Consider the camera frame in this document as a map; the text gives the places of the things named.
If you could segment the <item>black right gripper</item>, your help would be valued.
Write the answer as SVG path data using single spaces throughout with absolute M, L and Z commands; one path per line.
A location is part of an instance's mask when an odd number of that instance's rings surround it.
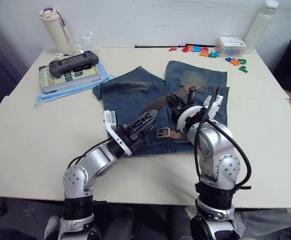
M 188 109 L 196 107 L 197 105 L 194 105 L 195 97 L 196 97 L 196 87 L 190 87 L 188 92 L 188 103 L 186 104 L 184 102 L 184 98 L 186 97 L 185 93 L 170 93 L 166 96 L 167 104 L 171 108 L 171 120 L 177 121 L 180 116 Z

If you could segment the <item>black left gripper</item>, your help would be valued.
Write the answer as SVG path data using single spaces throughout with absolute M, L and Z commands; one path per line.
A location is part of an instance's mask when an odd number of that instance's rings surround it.
M 138 116 L 133 123 L 120 126 L 115 131 L 131 152 L 136 152 L 144 146 L 145 135 L 152 131 L 157 113 L 156 109 L 146 111 Z

